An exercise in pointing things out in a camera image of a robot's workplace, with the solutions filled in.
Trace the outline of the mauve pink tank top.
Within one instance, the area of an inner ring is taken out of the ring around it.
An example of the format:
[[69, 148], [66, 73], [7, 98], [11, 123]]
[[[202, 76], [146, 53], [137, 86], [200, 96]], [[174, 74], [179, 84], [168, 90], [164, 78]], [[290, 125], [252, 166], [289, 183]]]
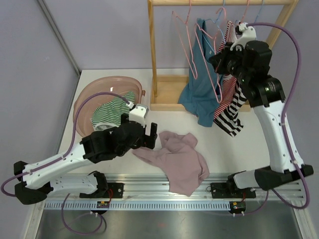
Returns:
[[168, 178], [170, 192], [191, 196], [210, 174], [206, 160], [195, 150], [197, 138], [192, 133], [163, 131], [159, 139], [161, 149], [141, 147], [133, 150], [133, 155], [160, 168]]

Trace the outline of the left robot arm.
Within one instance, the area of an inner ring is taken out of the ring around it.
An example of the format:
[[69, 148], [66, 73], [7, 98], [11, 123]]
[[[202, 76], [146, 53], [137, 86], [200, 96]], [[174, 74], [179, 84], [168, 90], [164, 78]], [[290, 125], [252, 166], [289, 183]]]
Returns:
[[157, 128], [156, 123], [151, 123], [150, 134], [146, 135], [146, 127], [129, 120], [128, 115], [123, 114], [119, 127], [95, 131], [64, 154], [34, 164], [16, 162], [13, 167], [19, 183], [14, 187], [15, 196], [24, 205], [42, 202], [48, 196], [71, 193], [79, 194], [80, 198], [111, 196], [103, 173], [96, 171], [79, 177], [70, 176], [69, 172], [122, 157], [130, 149], [154, 149]]

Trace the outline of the green striped tank top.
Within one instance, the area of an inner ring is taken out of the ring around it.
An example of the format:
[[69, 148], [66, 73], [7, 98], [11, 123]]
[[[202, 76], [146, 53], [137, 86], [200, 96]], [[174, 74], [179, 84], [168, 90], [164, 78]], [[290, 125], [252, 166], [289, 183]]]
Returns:
[[94, 131], [103, 131], [121, 124], [121, 115], [128, 114], [130, 108], [125, 101], [119, 97], [99, 104], [93, 111], [91, 123]]

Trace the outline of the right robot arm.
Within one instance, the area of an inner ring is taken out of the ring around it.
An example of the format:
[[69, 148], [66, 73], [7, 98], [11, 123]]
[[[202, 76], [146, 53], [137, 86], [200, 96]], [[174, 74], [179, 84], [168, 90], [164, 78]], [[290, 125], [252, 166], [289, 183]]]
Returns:
[[226, 191], [231, 197], [238, 197], [248, 188], [272, 190], [314, 173], [313, 167], [304, 164], [298, 155], [288, 120], [282, 119], [286, 97], [281, 82], [268, 73], [271, 57], [266, 42], [252, 40], [245, 46], [227, 42], [220, 53], [209, 58], [218, 74], [230, 74], [240, 83], [261, 124], [269, 151], [269, 166], [228, 177]]

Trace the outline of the teal blue tank top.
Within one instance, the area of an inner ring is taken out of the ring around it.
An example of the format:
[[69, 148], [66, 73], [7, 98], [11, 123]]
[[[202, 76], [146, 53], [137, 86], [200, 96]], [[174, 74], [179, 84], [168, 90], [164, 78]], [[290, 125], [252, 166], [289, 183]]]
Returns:
[[204, 28], [207, 32], [203, 21], [204, 19], [201, 18], [197, 20], [192, 47], [198, 77], [194, 79], [189, 70], [189, 80], [179, 96], [178, 103], [183, 105], [187, 112], [197, 117], [199, 125], [211, 127], [214, 121], [214, 112], [222, 99], [222, 80], [208, 62], [208, 59], [215, 54], [208, 47], [200, 31]]

